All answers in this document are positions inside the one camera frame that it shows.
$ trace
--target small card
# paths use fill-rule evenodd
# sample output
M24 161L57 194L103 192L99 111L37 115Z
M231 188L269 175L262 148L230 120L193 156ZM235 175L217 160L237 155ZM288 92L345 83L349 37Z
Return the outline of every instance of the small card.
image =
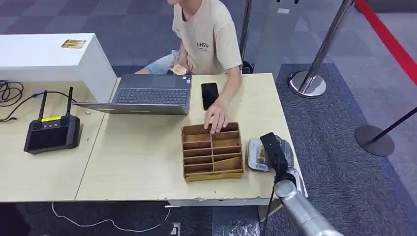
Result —
M187 69L178 63L175 63L175 65L171 68L171 71L176 75L185 75L187 73Z
M62 48L82 48L85 43L86 43L85 40L67 39L61 47Z

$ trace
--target cardboard organizer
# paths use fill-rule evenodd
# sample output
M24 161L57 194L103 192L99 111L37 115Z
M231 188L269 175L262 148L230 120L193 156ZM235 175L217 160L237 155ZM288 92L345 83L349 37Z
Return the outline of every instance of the cardboard organizer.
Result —
M216 134L202 124L184 126L181 133L185 181L242 177L238 123L229 123Z

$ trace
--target laptop keyboard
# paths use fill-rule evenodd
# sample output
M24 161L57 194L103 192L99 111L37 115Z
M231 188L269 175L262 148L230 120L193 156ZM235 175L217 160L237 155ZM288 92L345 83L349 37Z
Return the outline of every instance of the laptop keyboard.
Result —
M188 89L120 88L117 103L185 106Z

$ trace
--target silver robotic arm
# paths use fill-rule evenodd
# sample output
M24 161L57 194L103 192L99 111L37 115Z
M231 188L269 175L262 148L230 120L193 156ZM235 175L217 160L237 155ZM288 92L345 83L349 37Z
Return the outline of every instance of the silver robotic arm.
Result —
M294 168L291 145L274 133L263 135L260 139L268 166L275 169L275 195L281 200L298 232L304 236L342 236L306 199L303 181Z
M281 180L275 194L297 230L304 236L342 236L301 194L290 180Z

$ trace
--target man's right arm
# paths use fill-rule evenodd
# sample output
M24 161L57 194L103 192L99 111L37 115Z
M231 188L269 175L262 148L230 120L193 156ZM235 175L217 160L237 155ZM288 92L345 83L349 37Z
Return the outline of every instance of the man's right arm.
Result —
M180 64L182 67L184 67L185 69L187 69L187 71L190 70L189 66L188 66L188 52L184 47L184 44L182 43L182 40L180 39L180 44L179 44L179 57L178 57L178 64Z

